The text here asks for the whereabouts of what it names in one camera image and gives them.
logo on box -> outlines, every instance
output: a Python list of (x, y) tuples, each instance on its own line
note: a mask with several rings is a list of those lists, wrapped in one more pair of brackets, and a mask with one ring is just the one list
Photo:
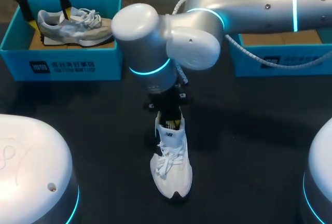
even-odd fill
[[(277, 56), (264, 57), (264, 61), (271, 62), (271, 63), (274, 63), (274, 64), (279, 64), (280, 56), (279, 57), (277, 57)], [(262, 64), (260, 68), (272, 68), (272, 67)]]
[(32, 71), (35, 74), (49, 74), (50, 69), (45, 61), (29, 62)]

gray sneaker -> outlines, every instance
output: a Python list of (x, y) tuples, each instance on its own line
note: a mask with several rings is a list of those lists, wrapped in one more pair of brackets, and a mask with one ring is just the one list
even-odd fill
[(41, 10), (38, 13), (38, 27), (44, 36), (44, 45), (94, 47), (110, 43), (114, 40), (111, 19), (102, 18), (97, 13), (95, 10), (72, 7), (71, 19), (67, 20), (61, 11), (50, 13)]

cardboard box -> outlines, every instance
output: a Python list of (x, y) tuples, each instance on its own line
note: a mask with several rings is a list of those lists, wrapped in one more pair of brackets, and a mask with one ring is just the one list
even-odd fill
[[(97, 47), (98, 49), (114, 49), (114, 42), (109, 44), (103, 44)], [(81, 46), (77, 45), (62, 45), (62, 46), (45, 46), (40, 39), (40, 33), (35, 31), (32, 41), (29, 46), (29, 50), (55, 50), (55, 49), (83, 49)]]
[[(271, 35), (240, 34), (232, 38), (259, 58), (286, 66), (309, 63), (332, 51), (332, 29)], [(229, 45), (237, 77), (332, 75), (332, 59), (302, 69), (272, 68)]]
[[(112, 19), (121, 0), (70, 0), (73, 7), (95, 9)], [(35, 18), (40, 10), (61, 11), (59, 0), (28, 0)], [(16, 10), (0, 46), (0, 54), (16, 81), (120, 80), (122, 54), (116, 42), (95, 48), (45, 47)]]
[(242, 34), (245, 46), (322, 44), (316, 30), (278, 34)]

sneaker sole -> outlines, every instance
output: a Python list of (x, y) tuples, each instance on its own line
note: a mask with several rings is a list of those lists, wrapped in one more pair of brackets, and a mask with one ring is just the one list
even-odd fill
[(55, 40), (46, 36), (41, 37), (44, 46), (81, 46), (82, 48), (92, 48), (114, 42), (114, 36), (109, 35), (99, 40), (77, 40), (75, 38), (64, 37), (61, 40)]
[[(191, 177), (192, 177), (192, 167), (191, 165), (190, 166), (190, 173), (191, 173)], [(160, 194), (165, 198), (165, 200), (167, 200), (168, 202), (172, 203), (172, 204), (176, 204), (176, 203), (182, 203), (182, 202), (187, 202), (188, 200), (188, 197), (189, 197), (189, 193), (190, 193), (190, 190), (191, 190), (191, 186), (192, 186), (192, 180), (190, 181), (190, 186), (189, 186), (189, 190), (188, 192), (186, 193), (186, 195), (184, 197), (181, 197), (181, 199), (172, 199), (172, 198), (168, 198), (167, 196), (165, 196), (162, 191), (160, 190), (160, 188), (158, 187), (156, 181), (155, 181), (155, 178), (153, 177), (153, 180), (154, 180), (154, 183), (158, 189), (158, 191), (160, 192)]]

white shoelace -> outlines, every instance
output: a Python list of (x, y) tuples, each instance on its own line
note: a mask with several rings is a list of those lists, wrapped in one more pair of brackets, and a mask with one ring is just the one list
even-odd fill
[(99, 12), (96, 12), (95, 10), (89, 10), (85, 8), (81, 8), (78, 10), (85, 11), (85, 15), (83, 15), (84, 19), (82, 21), (76, 22), (77, 24), (82, 23), (93, 28), (102, 21), (101, 16), (98, 14)]
[(184, 144), (180, 145), (180, 147), (176, 149), (173, 149), (166, 147), (165, 143), (160, 141), (158, 146), (160, 147), (162, 157), (159, 159), (156, 168), (157, 175), (162, 177), (167, 174), (173, 165), (179, 165), (183, 163), (185, 153), (183, 145)]

